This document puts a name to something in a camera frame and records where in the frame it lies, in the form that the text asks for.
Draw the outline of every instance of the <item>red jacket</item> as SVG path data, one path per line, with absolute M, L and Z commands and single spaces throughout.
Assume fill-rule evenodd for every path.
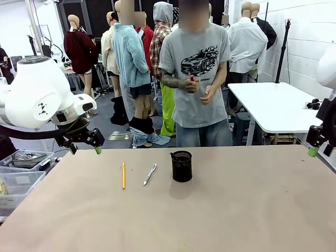
M 139 33 L 140 29 L 141 29 L 140 27 L 137 27 L 135 30 L 137 33 Z M 142 36 L 142 43 L 143 43 L 143 48 L 145 50 L 146 61 L 147 61 L 149 70 L 151 71 L 151 75 L 153 75 L 153 67 L 151 64 L 149 48 L 151 46 L 154 32 L 148 25 L 146 25 L 145 29 L 143 30 L 143 33 L 144 33 L 144 36 Z
M 88 35 L 81 31 L 69 32 L 64 36 L 64 50 L 77 74 L 85 74 L 98 62 L 98 50 Z

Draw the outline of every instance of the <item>plaid shirt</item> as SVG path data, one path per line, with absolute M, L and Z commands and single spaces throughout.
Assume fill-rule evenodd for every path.
M 164 38 L 171 33 L 170 23 L 155 21 L 154 37 L 150 47 L 151 64 L 154 71 L 154 76 L 157 80 L 161 80 L 160 52 Z

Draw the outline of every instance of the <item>gray t-shirt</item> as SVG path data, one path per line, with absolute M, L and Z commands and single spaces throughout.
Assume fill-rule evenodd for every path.
M 220 88 L 208 105 L 203 105 L 200 97 L 205 97 L 205 89 L 215 79 L 219 64 L 231 59 L 227 31 L 216 24 L 199 34 L 177 29 L 163 41 L 161 69 L 175 74 L 177 79 L 187 79 L 189 74 L 199 80 L 196 93 L 175 89 L 175 109 L 173 119 L 184 128 L 200 128 L 227 119 L 223 95 Z

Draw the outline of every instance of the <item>black boots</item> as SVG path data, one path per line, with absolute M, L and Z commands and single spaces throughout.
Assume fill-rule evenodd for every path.
M 150 117 L 147 117 L 147 119 L 139 119 L 133 117 L 132 120 L 129 122 L 129 126 L 140 130 L 147 135 L 154 133 L 153 121 Z
M 124 102 L 122 100 L 122 96 L 112 98 L 111 101 L 114 102 L 114 105 L 113 105 L 114 114 L 110 119 L 111 123 L 116 124 L 116 125 L 121 125 L 121 126 L 127 124 L 128 118 L 127 118 Z

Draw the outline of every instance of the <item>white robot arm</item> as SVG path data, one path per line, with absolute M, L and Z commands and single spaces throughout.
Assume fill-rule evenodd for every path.
M 311 148 L 309 154 L 315 156 L 319 147 L 329 141 L 324 154 L 331 155 L 336 146 L 336 47 L 329 49 L 320 59 L 316 81 L 322 86 L 332 88 L 329 99 L 325 99 L 316 115 L 323 121 L 320 126 L 311 126 L 307 136 L 307 142 Z
M 86 142 L 94 147 L 103 144 L 99 130 L 88 131 L 84 127 L 88 120 L 82 116 L 88 110 L 96 109 L 96 102 L 87 94 L 71 93 L 64 73 L 52 59 L 42 56 L 25 58 L 18 62 L 17 69 L 11 85 L 0 85 L 0 124 L 35 129 L 51 120 L 59 128 L 56 140 L 61 146 L 70 147 L 73 142 Z M 0 132 L 7 131 L 7 134 L 9 130 L 0 128 Z M 93 139 L 84 140 L 87 136 Z

